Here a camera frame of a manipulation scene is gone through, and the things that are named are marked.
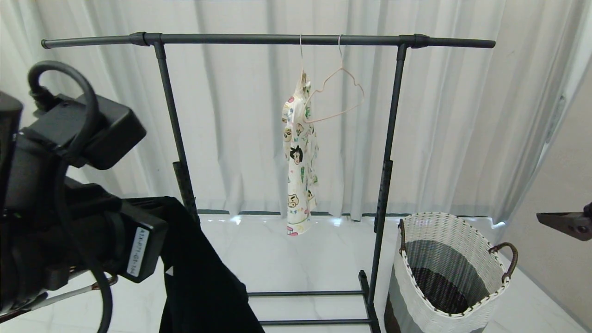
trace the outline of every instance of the white curtain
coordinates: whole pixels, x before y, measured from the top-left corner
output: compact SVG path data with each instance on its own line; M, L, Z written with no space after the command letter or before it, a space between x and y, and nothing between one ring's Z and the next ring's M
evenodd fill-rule
M26 102L26 73L55 59L98 94L129 105L147 137L112 170L72 170L121 196L179 197L177 161L155 52L131 45L43 50L40 39L161 33L397 35L493 39L490 49L409 50L392 149L389 213L446 211L504 221L539 160L582 0L83 1L3 0L0 88ZM396 47L348 46L346 67L365 104L317 124L317 210L354 219L376 210ZM281 107L300 71L298 46L167 45L199 209L285 213ZM320 88L339 67L336 46L304 46ZM78 95L70 80L44 77ZM360 96L337 77L313 99L316 116Z

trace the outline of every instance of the basket handle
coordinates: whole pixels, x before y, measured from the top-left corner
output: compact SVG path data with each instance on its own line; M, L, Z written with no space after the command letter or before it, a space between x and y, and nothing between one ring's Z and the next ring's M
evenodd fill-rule
M403 255L403 251L405 249L405 224L403 223L403 219L399 220L399 229L401 229L401 248L399 248L399 254Z
M510 263L510 267L508 271L501 276L501 282L504 283L506 277L512 278L512 274L514 273L514 269L516 268L516 264L518 264L518 249L514 245L508 242L500 243L492 248L489 249L489 253L497 252L501 248L509 247L512 250L512 261Z

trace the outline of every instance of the woven basket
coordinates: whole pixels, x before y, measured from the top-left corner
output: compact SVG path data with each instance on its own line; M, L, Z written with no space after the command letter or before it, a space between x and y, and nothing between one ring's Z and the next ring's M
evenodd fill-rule
M407 216L399 231L393 267L398 290L391 282L391 294L401 297L406 308L395 311L399 323L412 319L401 331L481 331L510 284L516 248L510 243L491 246L469 223L446 213ZM508 271L497 255L504 246L513 253Z

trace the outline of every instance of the black metal clothes rack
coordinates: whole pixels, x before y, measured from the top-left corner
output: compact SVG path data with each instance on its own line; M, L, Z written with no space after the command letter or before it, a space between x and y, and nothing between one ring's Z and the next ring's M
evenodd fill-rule
M276 34L161 34L138 32L127 36L106 36L75 39L42 40L41 45L45 49L70 46L92 46L111 44L133 44L138 46L154 46L156 58L160 69L160 77L165 90L165 98L169 111L170 122L173 128L173 136L177 148L179 161L173 163L173 169L177 183L181 191L183 204L191 214L197 218L197 207L193 187L189 177L187 158L179 119L173 97L173 89L170 84L170 75L166 63L165 44L291 44L299 45L337 45L339 36L332 35L276 35ZM331 291L301 291L301 292L255 292L249 293L250 297L287 297L287 296L363 296L367 318L361 319L314 319L314 320L289 320L289 321L262 321L262 325L346 325L368 324L372 333L380 333L380 326L376 310L374 308L374 294L378 277L378 263L384 233L384 221L387 211L388 191L391 184L392 173L392 140L397 118L399 93L403 77L403 64L407 49L419 49L427 46L449 47L476 47L491 49L496 43L492 40L475 39L449 39L432 38L421 34L400 36L341 36L342 45L364 46L397 46L397 66L392 88L391 109L388 118L387 139L382 161L382 176L378 193L377 213L374 218L374 232L376 241L374 244L374 258L372 260L372 272L370 282L366 273L361 270L358 274L360 290L331 290Z

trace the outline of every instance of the floor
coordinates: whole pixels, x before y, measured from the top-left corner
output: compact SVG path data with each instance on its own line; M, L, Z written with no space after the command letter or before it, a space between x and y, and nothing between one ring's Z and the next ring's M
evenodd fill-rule
M372 219L352 222L346 217L315 217L307 233L288 237L279 216L202 215L202 227L220 257L250 292L289 290L357 290L358 271L370 275L374 248ZM395 253L396 220L389 219L382 243L375 299L383 318L386 292ZM144 281L120 280L114 287L111 333L157 333L165 301L162 266ZM81 276L68 290L92 282ZM521 271L514 272L503 304L485 333L585 333L557 304ZM361 296L254 298L250 304L261 320L364 318ZM1 333L94 333L101 297L90 292L28 313L0 325ZM267 333L358 333L357 326L268 327Z

